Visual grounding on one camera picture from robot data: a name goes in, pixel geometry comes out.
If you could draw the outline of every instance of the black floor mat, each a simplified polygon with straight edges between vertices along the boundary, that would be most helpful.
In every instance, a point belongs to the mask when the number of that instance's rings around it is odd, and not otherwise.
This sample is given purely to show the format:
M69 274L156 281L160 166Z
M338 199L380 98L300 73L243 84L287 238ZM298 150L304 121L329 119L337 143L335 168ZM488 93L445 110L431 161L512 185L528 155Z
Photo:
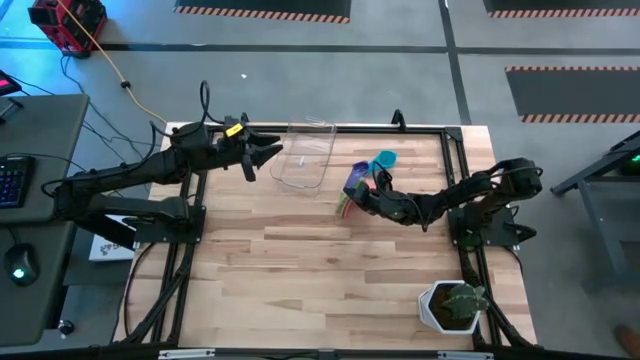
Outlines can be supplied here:
M508 66L506 73L523 122L640 122L637 66Z
M484 0L493 18L638 16L638 0Z
M176 0L174 12L346 24L351 0Z

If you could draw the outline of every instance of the clear plastic container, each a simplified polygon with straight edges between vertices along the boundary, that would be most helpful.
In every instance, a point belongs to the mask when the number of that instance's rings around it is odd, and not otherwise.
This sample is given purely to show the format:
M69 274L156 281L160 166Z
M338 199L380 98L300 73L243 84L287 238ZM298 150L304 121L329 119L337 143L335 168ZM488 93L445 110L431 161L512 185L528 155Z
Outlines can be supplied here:
M271 166L271 176L291 189L316 190L327 171L336 138L335 124L306 117L292 121L282 142L283 150Z

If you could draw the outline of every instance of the potted plant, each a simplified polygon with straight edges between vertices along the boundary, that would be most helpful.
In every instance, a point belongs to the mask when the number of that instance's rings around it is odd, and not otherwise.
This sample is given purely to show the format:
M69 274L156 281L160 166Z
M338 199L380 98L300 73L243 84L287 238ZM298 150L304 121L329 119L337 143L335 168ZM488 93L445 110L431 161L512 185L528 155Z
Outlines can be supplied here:
M489 308L484 288L462 280L436 281L418 297L420 320L442 334L469 335L478 324L480 312Z

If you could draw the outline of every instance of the computer mouse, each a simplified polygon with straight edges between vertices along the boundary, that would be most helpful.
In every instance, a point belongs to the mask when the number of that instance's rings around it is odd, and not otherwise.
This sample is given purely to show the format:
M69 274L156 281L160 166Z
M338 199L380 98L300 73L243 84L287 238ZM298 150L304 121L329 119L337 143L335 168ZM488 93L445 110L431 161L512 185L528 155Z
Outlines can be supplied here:
M16 244L4 253L4 269L18 286L31 285L40 273L31 244Z

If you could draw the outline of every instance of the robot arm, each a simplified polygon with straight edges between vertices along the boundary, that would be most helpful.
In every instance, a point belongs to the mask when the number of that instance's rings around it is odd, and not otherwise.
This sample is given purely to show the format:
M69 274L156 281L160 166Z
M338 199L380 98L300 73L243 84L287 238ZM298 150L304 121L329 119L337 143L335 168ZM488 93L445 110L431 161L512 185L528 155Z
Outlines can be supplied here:
M215 142L213 129L200 123L174 128L171 146L139 163L80 172L61 180L53 192L56 217L105 239L131 247L135 232L106 215L133 216L127 224L151 224L163 229L189 229L201 221L202 209L190 206L181 197L163 201L109 197L102 193L155 182L181 183L189 172L197 173L240 164L247 181L255 181L253 167L260 168L282 150L279 136L264 135L248 128L248 119L227 117L225 130Z
M505 160L437 194L426 195L393 190L391 175L382 169L375 175L376 189L359 182L355 187L345 187L343 191L362 210L372 215L402 225L420 224L425 231L447 210L467 204L465 215L468 215L469 226L480 227L489 224L492 215L509 202L538 194L542 190L540 175L541 169L533 161L524 158ZM480 201L473 201L480 196L483 196Z

